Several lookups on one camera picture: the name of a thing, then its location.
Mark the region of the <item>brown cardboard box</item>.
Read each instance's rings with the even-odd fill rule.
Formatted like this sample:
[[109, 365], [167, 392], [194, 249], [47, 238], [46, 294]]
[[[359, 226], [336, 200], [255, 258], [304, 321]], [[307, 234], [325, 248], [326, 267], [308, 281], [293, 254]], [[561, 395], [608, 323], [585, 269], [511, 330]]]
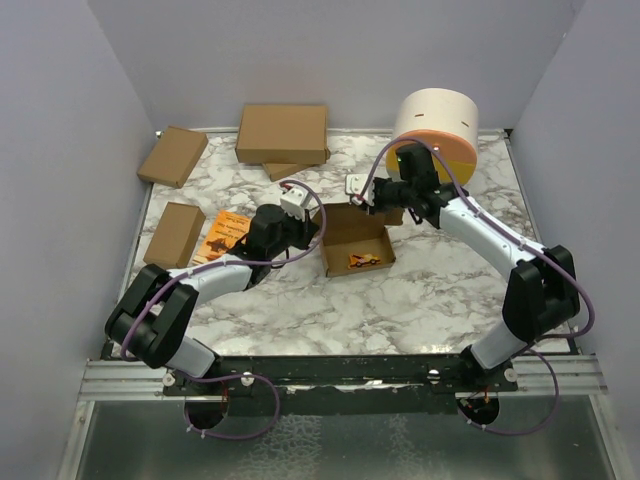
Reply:
[[[320, 245], [325, 276], [328, 278], [390, 268], [396, 256], [389, 227], [403, 224], [402, 209], [369, 215], [349, 203], [326, 204], [326, 228]], [[365, 268], [349, 269], [350, 254], [371, 253], [381, 263]]]

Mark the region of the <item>small orange toy car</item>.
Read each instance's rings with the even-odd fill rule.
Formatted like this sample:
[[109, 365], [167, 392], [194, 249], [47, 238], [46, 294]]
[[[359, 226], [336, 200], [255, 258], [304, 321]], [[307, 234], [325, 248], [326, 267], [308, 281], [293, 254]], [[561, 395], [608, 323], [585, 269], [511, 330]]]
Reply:
[[377, 265], [381, 263], [381, 259], [371, 253], [367, 254], [350, 254], [349, 255], [349, 269], [359, 269], [365, 268], [373, 265]]

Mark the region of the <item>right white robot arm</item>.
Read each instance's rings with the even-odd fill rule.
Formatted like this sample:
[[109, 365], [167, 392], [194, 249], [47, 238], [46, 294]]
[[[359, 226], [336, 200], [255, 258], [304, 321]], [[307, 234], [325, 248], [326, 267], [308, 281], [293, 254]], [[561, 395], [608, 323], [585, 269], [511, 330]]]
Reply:
[[461, 383], [481, 391], [495, 369], [541, 340], [580, 311], [571, 253], [547, 248], [518, 235], [483, 210], [457, 180], [443, 183], [436, 171], [446, 163], [421, 141], [397, 149], [400, 177], [368, 175], [349, 196], [369, 214], [408, 211], [416, 224], [457, 238], [491, 264], [506, 280], [500, 321], [468, 346], [459, 367]]

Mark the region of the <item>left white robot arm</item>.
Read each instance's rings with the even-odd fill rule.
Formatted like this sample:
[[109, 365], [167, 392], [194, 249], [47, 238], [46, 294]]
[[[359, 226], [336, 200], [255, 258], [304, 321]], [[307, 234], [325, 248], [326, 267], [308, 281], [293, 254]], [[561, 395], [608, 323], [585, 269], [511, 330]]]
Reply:
[[105, 333], [122, 354], [131, 353], [152, 369], [179, 370], [195, 392], [210, 394], [220, 385], [218, 355], [186, 335], [193, 311], [255, 287], [290, 261], [277, 256], [292, 248], [307, 250], [319, 230], [307, 209], [294, 216], [280, 206], [262, 205], [248, 233], [220, 258], [191, 269], [142, 268], [107, 319]]

